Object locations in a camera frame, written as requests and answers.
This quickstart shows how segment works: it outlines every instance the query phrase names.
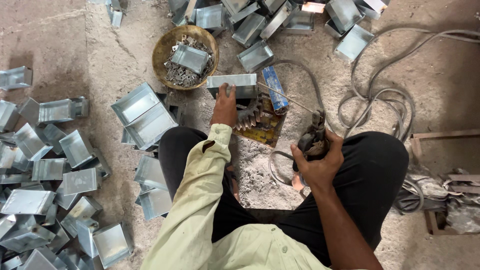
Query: concrete floor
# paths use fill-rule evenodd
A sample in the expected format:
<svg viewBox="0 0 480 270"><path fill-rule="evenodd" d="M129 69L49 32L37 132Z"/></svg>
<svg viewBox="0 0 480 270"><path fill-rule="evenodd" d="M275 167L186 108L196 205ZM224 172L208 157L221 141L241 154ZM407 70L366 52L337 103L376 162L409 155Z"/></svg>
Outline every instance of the concrete floor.
<svg viewBox="0 0 480 270"><path fill-rule="evenodd" d="M31 96L46 102L77 96L90 99L90 117L61 126L86 132L94 147L103 152L113 176L103 188L91 195L104 207L100 225L124 220L130 226L135 244L132 256L114 265L113 270L138 269L149 246L156 238L163 218L145 221L140 206L133 202L139 187L132 181L141 153L120 143L121 123L109 107L137 85L147 81L154 90L168 91L155 77L151 53L157 40L171 28L165 0L130 0L120 28L110 25L103 5L85 0L10 0L2 2L0 17L0 69L26 65L34 70L34 86L0 97L20 104ZM364 20L361 26L372 33L399 26L420 27L432 31L447 29L476 30L480 20L478 0L403 0L392 1L378 21ZM316 32L310 37L277 34L268 40L276 59L295 59L309 66L319 82L332 126L344 134L336 110L339 102L350 96L351 66L332 54L336 45L322 27L326 15L316 17ZM425 39L425 35L394 33L376 42L359 66L357 84L365 91L366 80L378 68L399 53ZM243 51L230 34L222 33L217 42L220 62L217 75L244 73L236 55ZM395 85L407 90L415 100L417 116L414 132L448 131L478 128L480 98L478 85L480 47L438 39L417 56L387 70L381 86ZM282 86L293 98L309 107L317 107L313 87L305 72L296 67L276 68ZM186 124L203 131L214 101L205 87L189 92L171 92L187 104ZM365 104L351 102L344 109L347 120L358 117ZM302 108L292 105L277 150L288 151L310 118ZM377 104L372 120L356 132L378 130L392 132L394 116ZM463 167L479 173L478 139L427 142L427 165L436 173ZM242 204L251 208L294 209L301 196L292 189L270 180L268 155L273 151L263 145L233 137L231 151L240 177ZM276 171L289 177L290 162L275 161ZM400 216L391 211L382 228L383 240L375 251L385 269L478 269L477 250L480 236L436 236L427 234L421 213Z"/></svg>

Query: hand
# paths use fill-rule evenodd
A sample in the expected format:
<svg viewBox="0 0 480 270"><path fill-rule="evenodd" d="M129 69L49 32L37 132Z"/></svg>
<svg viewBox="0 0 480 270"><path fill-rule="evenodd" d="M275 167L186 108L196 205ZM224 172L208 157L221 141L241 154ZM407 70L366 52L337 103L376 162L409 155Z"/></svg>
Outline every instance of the hand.
<svg viewBox="0 0 480 270"><path fill-rule="evenodd" d="M225 124L233 128L237 124L238 113L237 102L235 100L237 87L232 85L230 96L227 97L227 86L228 84L224 83L218 89L210 125Z"/></svg>
<svg viewBox="0 0 480 270"><path fill-rule="evenodd" d="M312 192L333 191L332 181L343 163L343 138L326 129L325 136L330 141L330 150L321 160L308 162L297 145L292 144L292 156L295 159L303 179L310 186Z"/></svg>

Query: rusty gear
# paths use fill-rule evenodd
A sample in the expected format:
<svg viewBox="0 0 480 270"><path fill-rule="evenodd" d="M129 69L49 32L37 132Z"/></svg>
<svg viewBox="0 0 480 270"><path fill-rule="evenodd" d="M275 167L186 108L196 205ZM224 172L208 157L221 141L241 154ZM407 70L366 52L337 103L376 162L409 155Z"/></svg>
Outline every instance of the rusty gear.
<svg viewBox="0 0 480 270"><path fill-rule="evenodd" d="M258 98L252 98L246 108L238 111L239 116L235 128L237 130L246 130L256 126L257 122L260 122L263 110L262 96L259 95Z"/></svg>

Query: brass bowl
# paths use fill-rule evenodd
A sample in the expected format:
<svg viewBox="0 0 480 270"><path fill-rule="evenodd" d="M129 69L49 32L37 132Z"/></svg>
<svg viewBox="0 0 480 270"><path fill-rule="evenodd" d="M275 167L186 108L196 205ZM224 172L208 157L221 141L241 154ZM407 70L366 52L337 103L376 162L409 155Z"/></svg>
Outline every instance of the brass bowl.
<svg viewBox="0 0 480 270"><path fill-rule="evenodd" d="M165 63L168 61L168 56L172 51L172 46L177 44L177 40L181 40L181 35L190 36L200 42L203 42L205 46L209 47L213 51L213 69L207 74L207 76L213 75L218 66L218 46L216 44L215 38L205 29L195 26L195 25L182 25L171 29L166 32L156 43L155 48L153 49L152 54L152 66L155 76L167 87L176 89L176 90L191 90L198 88L206 83L207 78L201 81L199 84L191 87L183 87L180 85L173 85L173 82L165 80L167 76L167 69L165 68Z"/></svg>

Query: metal scrap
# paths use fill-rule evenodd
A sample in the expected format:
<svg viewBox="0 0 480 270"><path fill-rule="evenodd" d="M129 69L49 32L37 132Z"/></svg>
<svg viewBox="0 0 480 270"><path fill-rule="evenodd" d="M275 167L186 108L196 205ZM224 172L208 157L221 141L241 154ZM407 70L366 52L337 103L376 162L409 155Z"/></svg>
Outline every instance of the metal scrap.
<svg viewBox="0 0 480 270"><path fill-rule="evenodd" d="M177 44L179 43L206 52L208 54L207 65L202 71L202 74L198 75L173 63L171 60L173 58L173 55L175 54L175 51L178 48L178 45L175 45L172 47L172 51L170 51L168 61L164 63L167 70L167 76L165 76L164 78L167 81L173 82L174 85L180 85L183 87L195 86L201 81L203 81L206 78L207 74L213 69L213 51L201 41L195 40L194 38L187 35L182 35L182 39L177 41Z"/></svg>

